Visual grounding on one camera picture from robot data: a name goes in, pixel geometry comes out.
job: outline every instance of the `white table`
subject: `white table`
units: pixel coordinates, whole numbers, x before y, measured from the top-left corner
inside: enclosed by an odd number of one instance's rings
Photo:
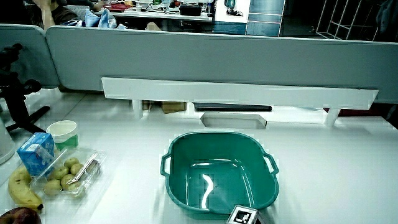
[[[130,119],[127,100],[41,90],[29,108],[50,104],[37,125],[57,119],[78,123],[80,146],[105,151],[101,178],[80,204],[45,202],[43,223],[225,223],[194,220],[174,204],[160,175],[160,158],[179,134],[205,128],[192,105],[186,112],[159,108]],[[6,113],[0,114],[7,119]],[[263,210],[267,223],[397,223],[398,131],[382,118],[339,118],[322,125],[323,110],[274,107],[262,114],[265,130],[241,131],[257,139],[279,167],[279,196]],[[29,135],[12,134],[17,143]],[[12,171],[17,154],[0,166]],[[0,212],[12,208],[7,184],[0,186]]]
[[[183,21],[196,21],[196,22],[212,22],[212,17],[208,17],[207,13],[202,12],[200,16],[184,16],[180,15],[179,10],[177,8],[171,9],[173,11],[169,11],[168,13],[162,13],[148,8],[148,11],[142,12],[140,8],[132,7],[124,12],[111,12],[114,17],[126,17],[126,18],[151,18],[151,19],[176,19]],[[104,9],[99,12],[94,12],[96,15],[101,15]]]

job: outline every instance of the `blue juice box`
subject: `blue juice box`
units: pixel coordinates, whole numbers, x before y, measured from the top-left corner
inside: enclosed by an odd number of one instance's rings
[[[54,161],[54,140],[51,134],[34,133],[17,153],[31,176],[38,176]]]

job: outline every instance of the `paper cup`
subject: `paper cup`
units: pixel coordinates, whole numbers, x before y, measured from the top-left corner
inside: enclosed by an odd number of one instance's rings
[[[52,135],[58,151],[62,151],[66,147],[77,147],[79,145],[77,124],[74,121],[55,122],[47,128],[46,132]]]

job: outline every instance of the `gray desk divider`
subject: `gray desk divider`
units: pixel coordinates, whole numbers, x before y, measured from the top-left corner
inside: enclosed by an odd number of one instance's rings
[[[0,24],[1,50],[16,43],[23,49],[19,51],[19,60],[11,64],[11,71],[19,74],[20,81],[35,79],[43,88],[59,86],[44,30],[32,25]]]
[[[102,91],[101,77],[377,89],[398,103],[398,44],[54,26],[60,81]]]

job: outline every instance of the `tripod stand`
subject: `tripod stand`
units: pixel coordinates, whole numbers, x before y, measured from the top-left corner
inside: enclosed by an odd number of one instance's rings
[[[11,63],[19,59],[21,44],[14,44],[12,47],[5,47],[0,52],[0,98],[4,98],[9,109],[12,120],[15,124],[7,127],[10,132],[17,128],[25,129],[31,133],[45,133],[45,131],[34,123],[42,117],[49,109],[43,106],[36,112],[29,115],[26,108],[25,95],[38,92],[42,87],[36,80],[27,80],[22,84],[16,72],[10,72]]]

